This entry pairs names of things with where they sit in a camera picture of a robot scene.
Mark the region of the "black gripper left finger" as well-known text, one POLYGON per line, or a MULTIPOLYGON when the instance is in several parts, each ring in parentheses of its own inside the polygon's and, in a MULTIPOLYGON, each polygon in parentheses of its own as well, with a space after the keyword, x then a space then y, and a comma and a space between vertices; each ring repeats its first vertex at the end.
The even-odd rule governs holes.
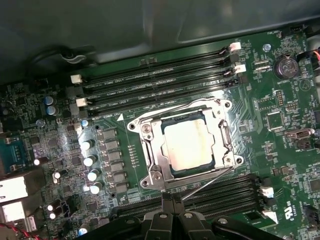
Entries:
POLYGON ((83 240, 170 240, 174 223, 173 195, 163 193, 161 211, 143 221, 120 217, 82 236, 83 240))

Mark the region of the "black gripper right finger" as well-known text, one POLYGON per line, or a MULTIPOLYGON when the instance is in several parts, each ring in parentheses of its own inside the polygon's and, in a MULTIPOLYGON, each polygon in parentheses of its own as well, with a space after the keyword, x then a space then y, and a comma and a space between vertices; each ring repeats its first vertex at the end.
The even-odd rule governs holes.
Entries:
POLYGON ((218 216, 212 223, 202 214, 185 210, 179 194, 174 195, 174 213, 188 240, 280 240, 279 236, 227 216, 218 216))

